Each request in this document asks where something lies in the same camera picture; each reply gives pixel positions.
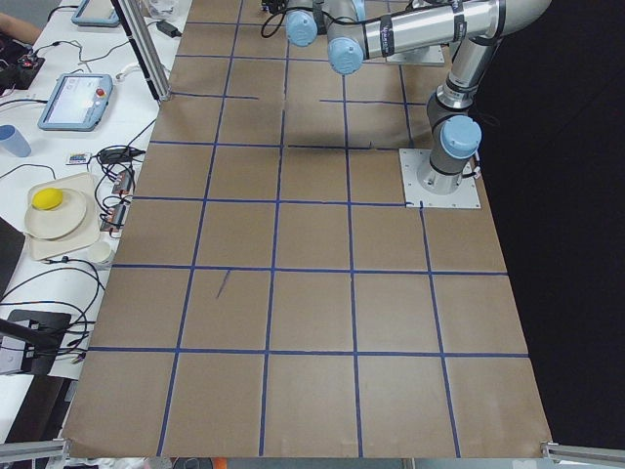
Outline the person's forearm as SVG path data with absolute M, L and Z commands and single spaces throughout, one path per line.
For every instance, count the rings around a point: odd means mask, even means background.
M 29 21 L 10 15 L 0 14 L 1 33 L 21 43 L 33 45 L 42 33 L 42 29 Z

